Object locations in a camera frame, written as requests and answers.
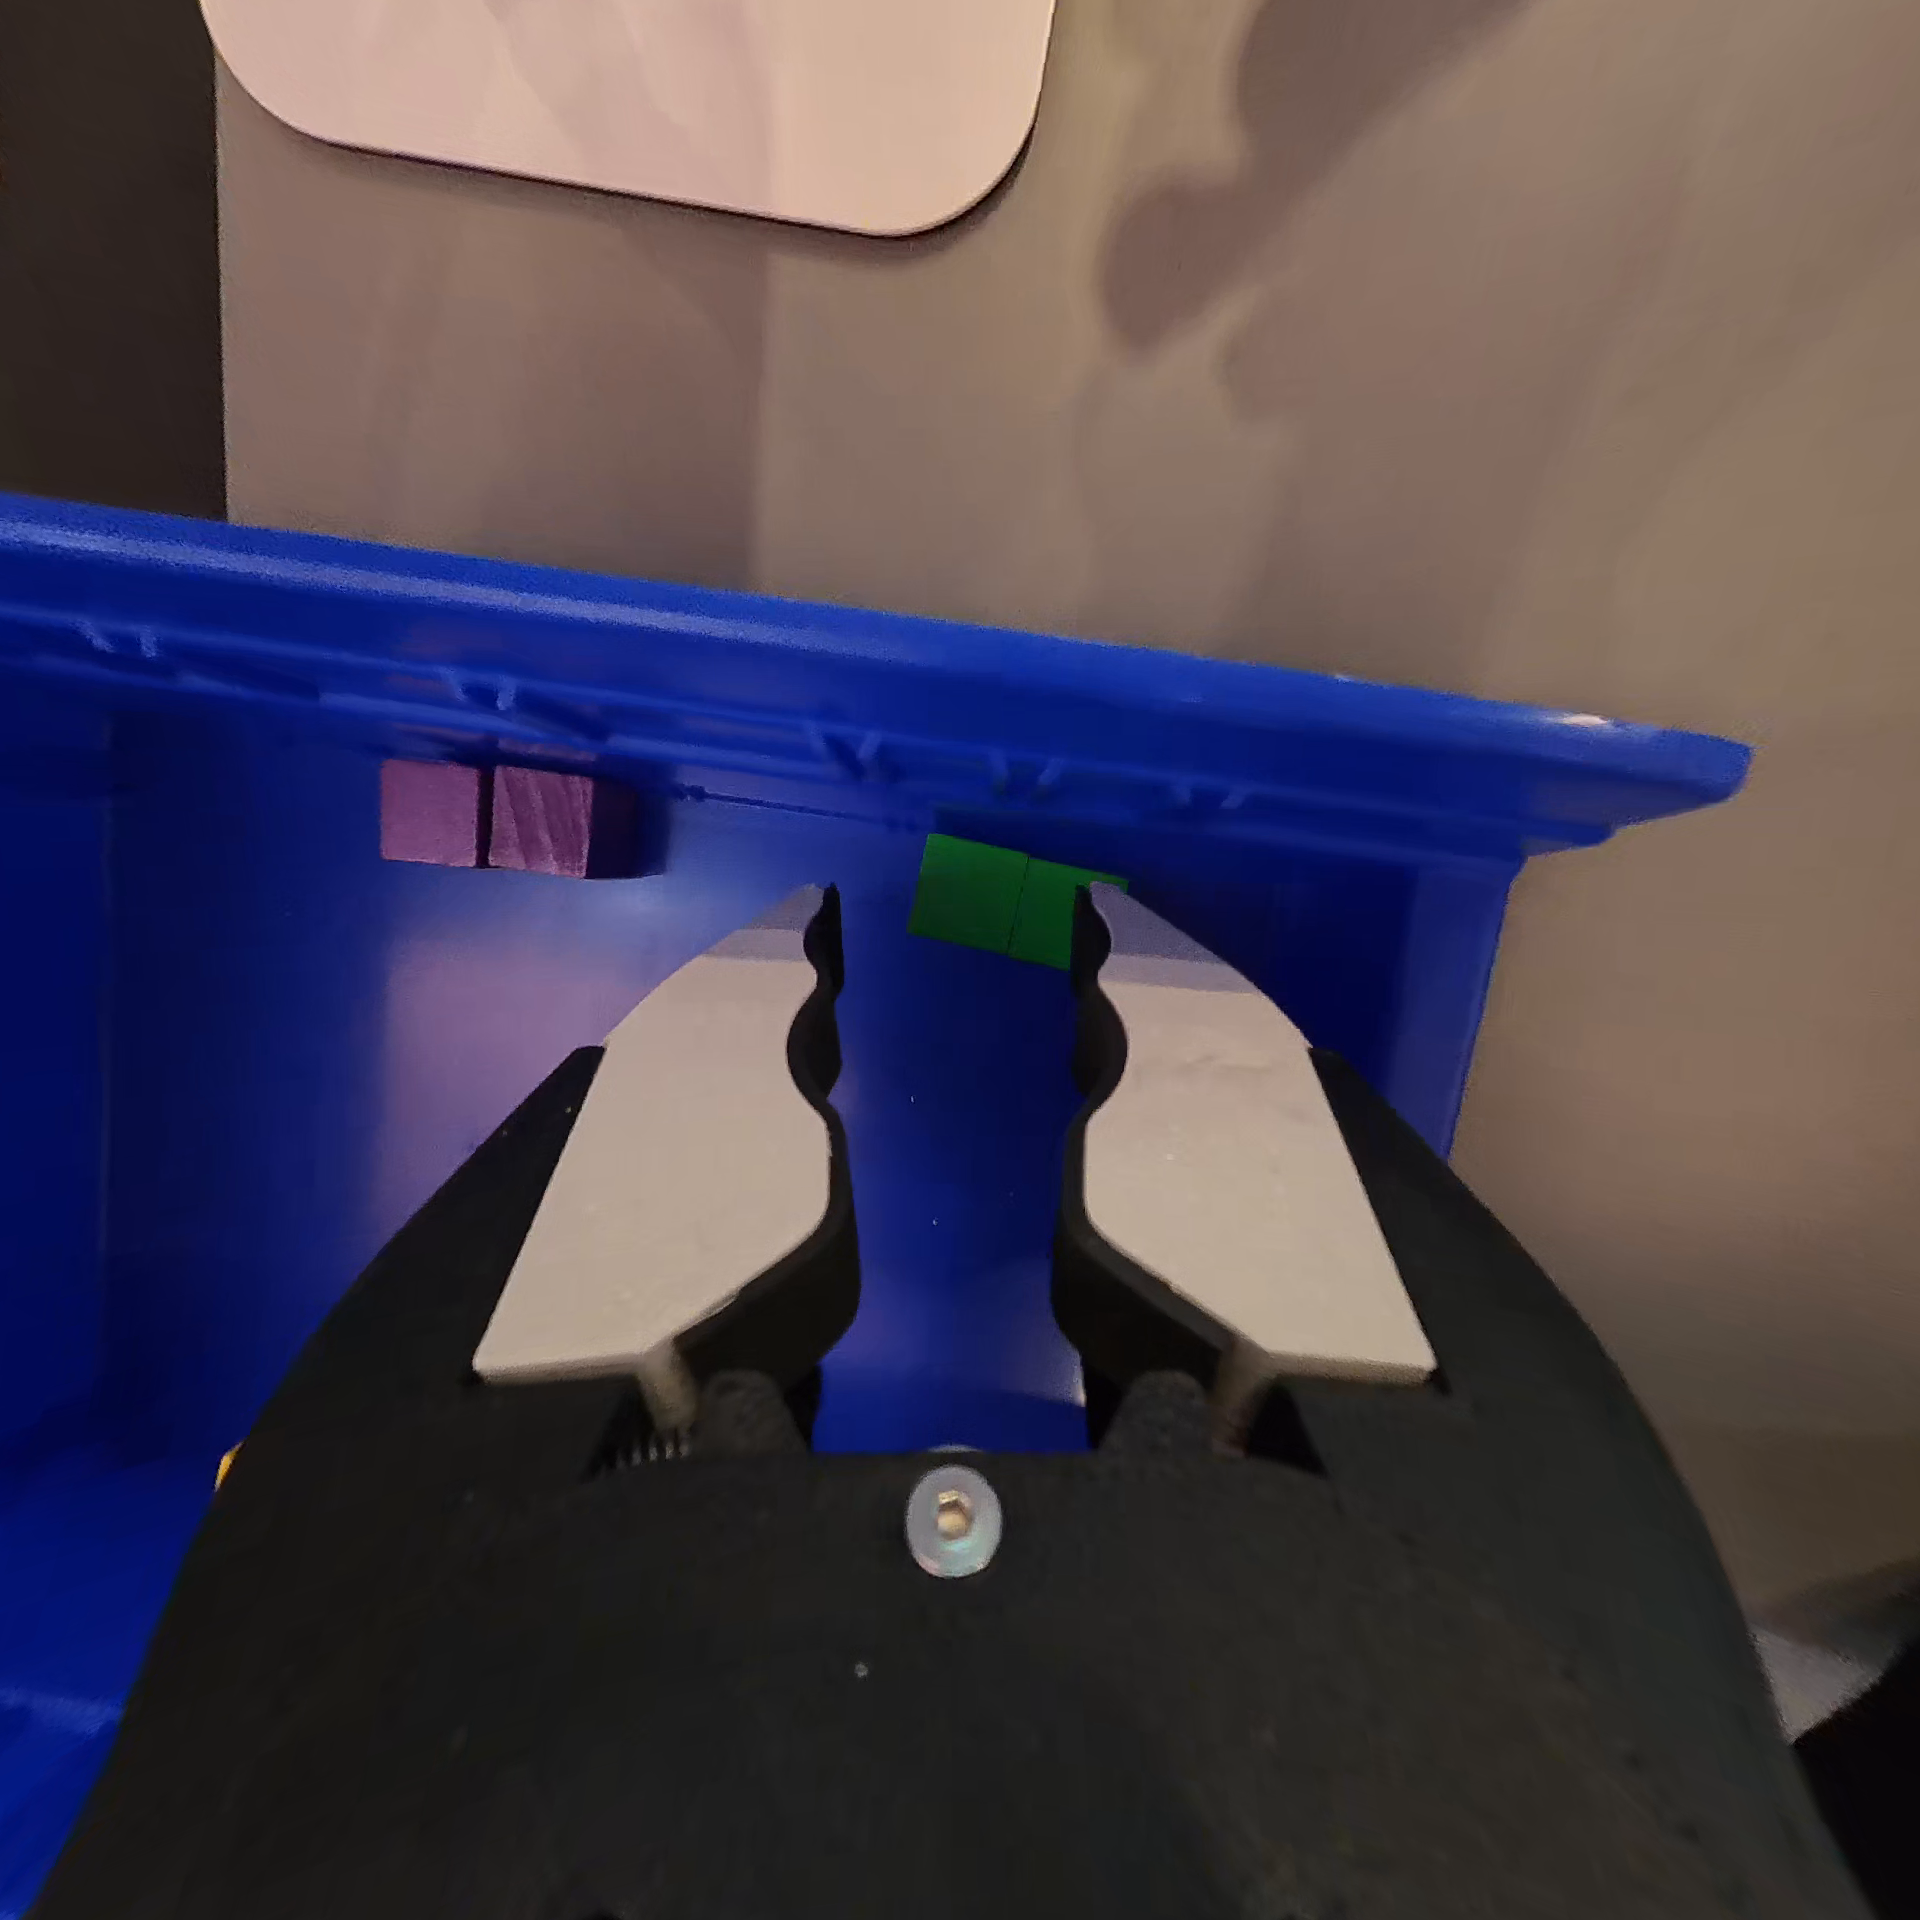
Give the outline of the white document stand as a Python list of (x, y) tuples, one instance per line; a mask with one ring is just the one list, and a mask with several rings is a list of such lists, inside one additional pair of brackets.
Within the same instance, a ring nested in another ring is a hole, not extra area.
[(288, 127), (842, 236), (947, 228), (1038, 117), (1054, 3), (202, 3)]

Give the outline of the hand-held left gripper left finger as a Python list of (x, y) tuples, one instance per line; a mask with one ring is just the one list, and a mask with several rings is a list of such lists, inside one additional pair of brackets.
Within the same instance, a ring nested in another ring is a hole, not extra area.
[(860, 1311), (837, 998), (842, 899), (805, 883), (605, 1038), (475, 1370), (626, 1378), (652, 1428), (754, 1370), (805, 1397)]

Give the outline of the purple cube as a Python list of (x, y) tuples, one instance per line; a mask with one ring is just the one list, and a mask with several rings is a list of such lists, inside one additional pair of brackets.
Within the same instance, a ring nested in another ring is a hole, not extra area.
[(488, 868), (493, 772), (456, 762), (380, 763), (380, 855), (433, 868)]
[(626, 883), (661, 875), (665, 819), (625, 779), (493, 766), (484, 865), (493, 871)]

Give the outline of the blue plastic bin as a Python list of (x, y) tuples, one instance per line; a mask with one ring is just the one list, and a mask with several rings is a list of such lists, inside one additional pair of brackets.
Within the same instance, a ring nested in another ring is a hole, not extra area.
[[(661, 875), (380, 855), (386, 758), (625, 779)], [(842, 1453), (1083, 1450), (1065, 973), (909, 932), (926, 832), (1122, 875), (1441, 1152), (1524, 861), (1751, 747), (1573, 710), (3, 496), (3, 1918), (324, 1314), (644, 989), (842, 892)]]

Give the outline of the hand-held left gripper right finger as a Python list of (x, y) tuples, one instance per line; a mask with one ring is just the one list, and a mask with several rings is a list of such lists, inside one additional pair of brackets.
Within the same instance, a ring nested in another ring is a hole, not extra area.
[(1092, 1447), (1169, 1378), (1206, 1447), (1244, 1453), (1292, 1381), (1441, 1389), (1292, 1019), (1118, 883), (1073, 892), (1078, 1115), (1065, 1133), (1050, 1314)]

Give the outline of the green cube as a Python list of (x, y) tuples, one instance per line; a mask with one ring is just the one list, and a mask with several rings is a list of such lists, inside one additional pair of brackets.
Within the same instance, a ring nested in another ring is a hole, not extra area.
[(1122, 875), (1030, 855), (1007, 955), (1022, 963), (1067, 973), (1073, 955), (1073, 901), (1094, 886), (1129, 889)]
[(1026, 852), (926, 832), (909, 932), (921, 939), (1010, 956), (1030, 861)]

